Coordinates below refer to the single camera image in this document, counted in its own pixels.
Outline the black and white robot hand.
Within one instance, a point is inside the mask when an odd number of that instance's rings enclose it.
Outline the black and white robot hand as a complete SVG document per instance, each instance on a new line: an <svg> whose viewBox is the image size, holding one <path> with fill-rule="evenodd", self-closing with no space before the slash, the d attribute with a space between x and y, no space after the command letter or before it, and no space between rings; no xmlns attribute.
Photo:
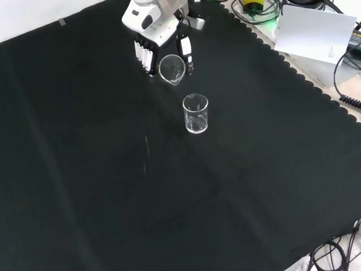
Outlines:
<svg viewBox="0 0 361 271"><path fill-rule="evenodd" d="M194 72L192 45L183 25L201 30L205 20L189 7L189 0L131 0L122 23L134 32L135 60L146 75L156 75L159 50L173 40L188 74Z"/></svg>

